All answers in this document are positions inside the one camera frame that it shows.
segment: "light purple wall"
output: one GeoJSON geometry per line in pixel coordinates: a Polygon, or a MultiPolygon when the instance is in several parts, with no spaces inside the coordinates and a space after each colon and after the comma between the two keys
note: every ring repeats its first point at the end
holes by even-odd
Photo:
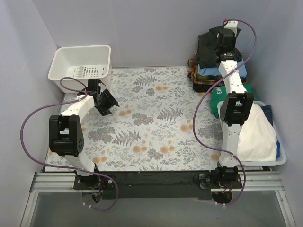
{"type": "MultiPolygon", "coordinates": [[[[256,26],[270,0],[33,0],[59,47],[108,44],[113,67],[181,66],[198,35],[236,17],[256,26]]],[[[238,47],[250,36],[242,26],[238,47]]]]}
{"type": "MultiPolygon", "coordinates": [[[[57,49],[31,0],[0,0],[0,226],[16,227],[29,196],[35,165],[24,154],[19,131],[34,109],[58,102],[62,93],[47,78],[57,49]]],[[[48,151],[48,118],[45,110],[26,126],[29,151],[44,160],[48,151]]]]}
{"type": "Polygon", "coordinates": [[[257,51],[248,64],[248,79],[254,92],[272,105],[287,155],[286,164],[276,169],[298,227],[303,226],[302,10],[302,1],[272,1],[257,28],[257,51]]]}

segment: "white towel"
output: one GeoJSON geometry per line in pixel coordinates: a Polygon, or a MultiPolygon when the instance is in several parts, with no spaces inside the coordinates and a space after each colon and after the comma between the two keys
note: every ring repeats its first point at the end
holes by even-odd
{"type": "Polygon", "coordinates": [[[238,158],[246,162],[276,159],[276,132],[257,104],[252,104],[250,115],[240,132],[238,158]]]}

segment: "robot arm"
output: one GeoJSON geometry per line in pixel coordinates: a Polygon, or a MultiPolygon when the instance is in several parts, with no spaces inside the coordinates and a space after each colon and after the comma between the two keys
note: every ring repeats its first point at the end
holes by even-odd
{"type": "Polygon", "coordinates": [[[81,121],[93,107],[97,108],[102,116],[111,114],[109,109],[118,102],[106,89],[101,92],[100,80],[89,79],[85,99],[84,95],[78,94],[78,102],[72,104],[60,115],[52,115],[49,119],[49,146],[52,152],[65,157],[73,167],[98,171],[97,166],[88,158],[83,151],[84,138],[81,128],[81,121]]]}
{"type": "MultiPolygon", "coordinates": [[[[237,21],[229,21],[218,34],[218,45],[216,48],[218,69],[222,77],[237,67],[234,53],[237,21]]],[[[239,135],[244,122],[248,119],[253,103],[253,94],[247,93],[239,73],[236,70],[224,80],[227,97],[220,109],[220,118],[223,122],[223,144],[222,149],[237,155],[239,135]]],[[[236,160],[225,152],[219,158],[221,166],[234,167],[236,160]]]]}

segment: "glass panel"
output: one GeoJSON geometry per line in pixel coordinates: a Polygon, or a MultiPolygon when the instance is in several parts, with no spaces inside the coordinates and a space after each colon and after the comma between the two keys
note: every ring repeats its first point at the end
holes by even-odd
{"type": "MultiPolygon", "coordinates": [[[[112,201],[100,201],[102,207],[112,201]]],[[[276,193],[244,192],[226,207],[194,198],[120,199],[106,212],[82,205],[80,192],[40,192],[32,227],[83,226],[286,226],[276,193]]]]}

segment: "floral tablecloth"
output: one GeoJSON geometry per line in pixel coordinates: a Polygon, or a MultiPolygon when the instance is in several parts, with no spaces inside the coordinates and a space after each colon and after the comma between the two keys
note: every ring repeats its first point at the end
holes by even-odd
{"type": "MultiPolygon", "coordinates": [[[[195,140],[192,119],[202,94],[193,91],[187,67],[113,69],[110,92],[120,107],[101,116],[93,108],[82,121],[83,152],[100,171],[213,170],[219,153],[195,140]]],[[[64,101],[75,99],[66,94],[64,101]]],[[[196,122],[199,137],[221,147],[222,131],[210,113],[210,96],[196,122]]],[[[69,165],[49,151],[46,162],[69,165]]],[[[67,171],[46,167],[45,171],[67,171]]]]}

